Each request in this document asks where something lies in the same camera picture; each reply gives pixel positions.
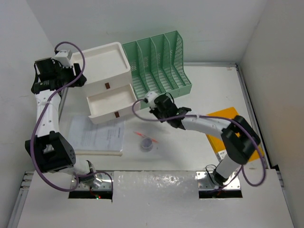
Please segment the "orange highlighter pen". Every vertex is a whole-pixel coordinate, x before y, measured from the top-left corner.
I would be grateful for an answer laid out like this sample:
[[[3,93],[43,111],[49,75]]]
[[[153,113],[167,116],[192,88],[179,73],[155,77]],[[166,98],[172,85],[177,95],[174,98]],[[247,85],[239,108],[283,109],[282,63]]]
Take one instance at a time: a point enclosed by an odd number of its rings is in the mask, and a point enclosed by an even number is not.
[[[147,135],[144,135],[144,134],[142,134],[142,133],[140,133],[140,132],[134,131],[134,133],[135,133],[136,135],[142,137],[142,138],[150,139],[153,143],[158,143],[158,141],[157,141],[156,139],[153,139],[153,138],[151,138],[151,137],[149,137],[149,136],[147,136]]]

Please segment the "white front cover board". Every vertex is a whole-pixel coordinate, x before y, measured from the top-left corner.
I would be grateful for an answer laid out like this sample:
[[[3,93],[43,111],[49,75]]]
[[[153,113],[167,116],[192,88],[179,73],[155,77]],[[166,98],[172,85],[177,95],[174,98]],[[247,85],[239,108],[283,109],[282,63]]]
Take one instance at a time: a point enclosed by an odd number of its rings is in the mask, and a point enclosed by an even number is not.
[[[112,199],[70,199],[34,174],[20,228],[291,228],[274,170],[241,198],[200,199],[193,171],[117,171]]]

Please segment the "aluminium table edge rail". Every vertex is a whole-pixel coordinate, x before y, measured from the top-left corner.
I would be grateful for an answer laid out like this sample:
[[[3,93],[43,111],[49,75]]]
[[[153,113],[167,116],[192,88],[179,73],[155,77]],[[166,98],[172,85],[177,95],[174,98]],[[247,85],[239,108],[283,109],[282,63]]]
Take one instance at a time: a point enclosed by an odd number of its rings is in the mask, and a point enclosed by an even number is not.
[[[186,106],[199,114],[234,107],[259,135],[266,167],[271,169],[272,164],[239,66],[225,62],[186,62],[184,70],[192,82],[191,93],[185,98]]]

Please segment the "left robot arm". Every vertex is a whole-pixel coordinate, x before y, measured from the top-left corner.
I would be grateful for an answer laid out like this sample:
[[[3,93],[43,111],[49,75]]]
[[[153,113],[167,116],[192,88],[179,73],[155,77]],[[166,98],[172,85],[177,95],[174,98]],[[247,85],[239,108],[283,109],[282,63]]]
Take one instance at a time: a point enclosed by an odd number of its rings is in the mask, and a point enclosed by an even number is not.
[[[31,139],[25,141],[26,151],[44,181],[45,173],[62,172],[74,176],[76,186],[82,183],[93,187],[96,175],[92,163],[77,159],[72,145],[59,131],[60,88],[68,83],[71,87],[84,85],[80,65],[72,64],[68,57],[49,57],[35,61],[34,69],[31,91],[37,102],[37,122]]]

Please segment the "orange folder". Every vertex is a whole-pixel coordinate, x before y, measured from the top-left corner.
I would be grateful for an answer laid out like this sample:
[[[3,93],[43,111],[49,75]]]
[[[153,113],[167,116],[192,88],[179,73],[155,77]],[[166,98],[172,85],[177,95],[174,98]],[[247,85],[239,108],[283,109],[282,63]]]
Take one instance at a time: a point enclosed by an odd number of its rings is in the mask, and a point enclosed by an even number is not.
[[[231,158],[245,165],[263,157],[258,135],[234,107],[211,113],[209,116],[228,124],[222,129],[223,132],[219,133],[219,137],[207,135],[218,161]]]

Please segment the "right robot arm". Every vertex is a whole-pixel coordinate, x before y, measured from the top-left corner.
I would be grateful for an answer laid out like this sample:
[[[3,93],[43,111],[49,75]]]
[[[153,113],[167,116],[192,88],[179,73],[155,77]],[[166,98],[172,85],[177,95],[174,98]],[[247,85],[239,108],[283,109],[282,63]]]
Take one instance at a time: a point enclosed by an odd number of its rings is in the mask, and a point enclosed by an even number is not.
[[[240,166],[245,165],[260,144],[260,138],[242,116],[226,119],[202,117],[190,108],[180,107],[165,94],[148,92],[144,97],[150,113],[160,122],[167,122],[174,128],[192,130],[221,139],[226,149],[225,157],[213,171],[213,180],[223,186],[230,175]]]

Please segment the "green mesh file rack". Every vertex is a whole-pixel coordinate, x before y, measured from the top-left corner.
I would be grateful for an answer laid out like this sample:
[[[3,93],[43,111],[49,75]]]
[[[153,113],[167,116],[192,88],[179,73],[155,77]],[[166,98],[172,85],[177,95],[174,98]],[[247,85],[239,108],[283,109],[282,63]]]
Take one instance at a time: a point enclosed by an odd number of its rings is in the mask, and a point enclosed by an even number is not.
[[[149,91],[170,93],[173,98],[188,95],[192,83],[184,71],[183,39],[172,31],[123,44],[131,67],[137,99]]]

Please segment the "white drawer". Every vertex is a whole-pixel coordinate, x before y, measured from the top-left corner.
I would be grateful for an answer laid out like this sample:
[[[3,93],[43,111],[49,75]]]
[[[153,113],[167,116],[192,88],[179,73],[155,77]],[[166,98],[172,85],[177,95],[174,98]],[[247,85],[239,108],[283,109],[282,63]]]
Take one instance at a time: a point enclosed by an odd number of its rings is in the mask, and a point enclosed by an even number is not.
[[[101,124],[112,119],[132,114],[132,105],[137,100],[131,84],[87,98],[89,119]]]

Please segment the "white drawer organizer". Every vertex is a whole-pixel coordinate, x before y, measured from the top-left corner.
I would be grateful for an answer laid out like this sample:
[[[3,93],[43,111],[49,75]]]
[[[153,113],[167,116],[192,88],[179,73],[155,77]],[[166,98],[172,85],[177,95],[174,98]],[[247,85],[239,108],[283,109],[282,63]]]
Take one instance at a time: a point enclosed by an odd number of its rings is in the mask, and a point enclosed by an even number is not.
[[[122,44],[110,44],[83,51],[85,57],[84,76],[87,81],[82,86],[86,97],[131,85],[132,74]]]

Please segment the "clear mesh document pouch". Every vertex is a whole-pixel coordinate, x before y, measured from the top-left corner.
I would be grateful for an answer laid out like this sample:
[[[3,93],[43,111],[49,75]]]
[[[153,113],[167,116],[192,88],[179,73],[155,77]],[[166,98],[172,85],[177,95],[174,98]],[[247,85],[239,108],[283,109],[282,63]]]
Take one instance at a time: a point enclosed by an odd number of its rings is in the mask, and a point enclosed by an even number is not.
[[[77,155],[122,156],[125,120],[93,124],[87,116],[72,118],[68,142]]]

